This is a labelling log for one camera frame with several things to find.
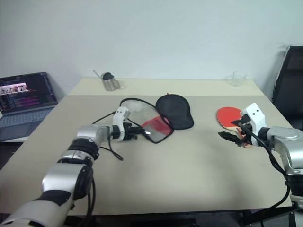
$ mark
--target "black office chair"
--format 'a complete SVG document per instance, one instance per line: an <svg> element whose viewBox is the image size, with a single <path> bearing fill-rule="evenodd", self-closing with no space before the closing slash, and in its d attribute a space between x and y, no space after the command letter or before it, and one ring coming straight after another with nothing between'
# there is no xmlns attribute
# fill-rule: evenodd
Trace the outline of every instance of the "black office chair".
<svg viewBox="0 0 303 227"><path fill-rule="evenodd" d="M289 47L272 103L294 128L303 130L303 46Z"/></svg>

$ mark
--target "glass cup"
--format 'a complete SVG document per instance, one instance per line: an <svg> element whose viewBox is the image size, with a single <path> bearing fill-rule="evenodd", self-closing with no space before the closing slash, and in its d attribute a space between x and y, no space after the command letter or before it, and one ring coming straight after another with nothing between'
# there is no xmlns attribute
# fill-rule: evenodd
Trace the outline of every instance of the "glass cup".
<svg viewBox="0 0 303 227"><path fill-rule="evenodd" d="M244 72L235 71L232 74L231 85L233 87L240 87L243 84L247 74Z"/></svg>

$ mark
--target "cable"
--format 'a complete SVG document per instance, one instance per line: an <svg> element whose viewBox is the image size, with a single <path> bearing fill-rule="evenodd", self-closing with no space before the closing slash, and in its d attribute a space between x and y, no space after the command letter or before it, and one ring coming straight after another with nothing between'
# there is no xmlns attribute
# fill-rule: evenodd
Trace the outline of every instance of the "cable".
<svg viewBox="0 0 303 227"><path fill-rule="evenodd" d="M260 139L257 135L255 135L252 131L250 131L246 126L244 126L242 123L239 123L240 128L245 131L246 134L254 137L259 144L262 145L262 147L265 148L265 150L267 151L268 155L269 155L269 160L271 162L271 164L273 165L273 167L279 171L280 173L282 173L283 175L285 175L285 171L282 169L282 167L278 164L276 158L274 157L274 155L272 154L271 150L269 149L269 147L265 144L265 142Z"/></svg>
<svg viewBox="0 0 303 227"><path fill-rule="evenodd" d="M100 148L112 152L113 155L114 155L116 158L118 158L119 160L123 161L124 158L123 158L121 155L119 155L118 153L116 153L116 152L113 151L112 145L111 145L111 143L110 143L110 136L111 136L111 134L109 134L109 132L108 132L107 140L108 140L108 147L109 147L109 149L108 149L108 148L105 148L105 147L100 147Z"/></svg>
<svg viewBox="0 0 303 227"><path fill-rule="evenodd" d="M76 225L76 227L81 227L81 226L83 226L83 224L85 223L85 219L86 219L86 217L89 215L89 213L90 213L90 209L91 209L91 202L90 202L90 192L87 194L87 199L88 199L88 201L87 201L87 212L86 212L86 215L85 215L85 218L78 224L78 225Z"/></svg>
<svg viewBox="0 0 303 227"><path fill-rule="evenodd" d="M113 114L115 114L115 111L109 113L108 115L105 115L104 117L99 118L98 120L94 121L92 124L95 124L95 123L97 123L97 122L103 120L104 118L107 118L108 116L113 115Z"/></svg>
<svg viewBox="0 0 303 227"><path fill-rule="evenodd" d="M275 205L272 205L269 208L262 209L261 210L262 211L262 215L265 215L265 213L268 212L269 210L280 206L288 198L289 193L290 193L290 187L287 186L287 190L286 190L286 193L285 193L284 197L279 202L277 202ZM260 224L261 224L262 227L264 227L263 220L260 221Z"/></svg>
<svg viewBox="0 0 303 227"><path fill-rule="evenodd" d="M96 185L95 185L94 178L91 181L91 185L92 185L92 188L93 188L93 199L92 199L92 202L91 202L91 207L89 209L89 214L85 217L86 221L85 221L84 227L87 227L89 225L89 222L90 222L90 219L91 219L91 215L93 213L93 209L95 207L95 202L96 202Z"/></svg>
<svg viewBox="0 0 303 227"><path fill-rule="evenodd" d="M274 155L272 154L271 152L271 149L272 149L272 146L273 146L273 138L270 139L270 143L269 143L269 147L265 144L265 142L260 138L258 137L256 134L254 134L252 131L250 131L246 126L244 126L242 123L239 123L239 126L240 128L245 131L246 134L254 137L259 144L261 144L265 150L267 151L268 155L269 155L269 159L270 159L270 162L271 164L273 165L273 167L279 171L280 173L283 174L283 176L285 176L285 170L282 169L282 167L278 164L276 158L274 157ZM290 187L287 186L287 190L286 190L286 193L284 195L284 197L279 201L277 202L276 204L272 205L271 207L269 208L266 208L266 209L263 209L261 210L262 211L262 215L264 215L266 212L268 212L269 210L273 209L273 208L276 208L277 206L281 205L289 196L289 193L290 193ZM264 223L263 223L263 220L260 221L260 224L262 227L264 227Z"/></svg>
<svg viewBox="0 0 303 227"><path fill-rule="evenodd" d="M140 127L140 128L142 128L142 126L141 125L139 125L139 124L137 124L136 122L133 122L131 119L127 119L129 122L131 122L131 123L133 123L133 124L135 124L136 126L138 126L138 127Z"/></svg>

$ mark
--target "white table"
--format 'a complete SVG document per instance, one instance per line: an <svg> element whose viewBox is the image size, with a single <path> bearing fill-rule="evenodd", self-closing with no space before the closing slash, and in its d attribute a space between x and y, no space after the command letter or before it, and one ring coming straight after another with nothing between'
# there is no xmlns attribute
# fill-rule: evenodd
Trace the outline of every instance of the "white table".
<svg viewBox="0 0 303 227"><path fill-rule="evenodd" d="M243 87L231 87L225 81L190 81L190 90L184 89L188 81L123 83L124 90L107 92L98 79L83 79L55 107L0 171L0 212L11 213L40 195L43 176L70 145L79 126L116 110L125 97L136 94L155 103L167 92L189 101L194 127L175 131L157 145L142 137L113 141L123 162L100 150L93 166L97 187L93 214L255 209L269 207L284 195L284 179L270 165L263 148L238 148L217 135L224 130L216 121L217 109L244 108L252 102L271 116L269 126L290 127L252 81ZM70 214L85 214L86 203L86 199L76 201ZM289 200L282 204L289 205Z"/></svg>

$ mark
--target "red paddle in mesh bag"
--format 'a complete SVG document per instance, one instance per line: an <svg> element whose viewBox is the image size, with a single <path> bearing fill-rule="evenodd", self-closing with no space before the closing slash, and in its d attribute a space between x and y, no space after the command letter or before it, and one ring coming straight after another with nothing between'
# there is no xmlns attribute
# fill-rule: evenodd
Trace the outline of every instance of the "red paddle in mesh bag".
<svg viewBox="0 0 303 227"><path fill-rule="evenodd" d="M217 111L217 120L222 127L236 132L239 139L242 139L244 136L241 134L241 128L232 123L241 118L240 112L241 110L235 107L222 107ZM251 147L251 145L244 144L244 147Z"/></svg>
<svg viewBox="0 0 303 227"><path fill-rule="evenodd" d="M155 129L155 131L160 132L165 136L167 136L171 133L171 128L163 122L163 120L160 116L157 116L157 117L145 122L141 126L143 128L145 128L146 126L149 126L153 129Z"/></svg>

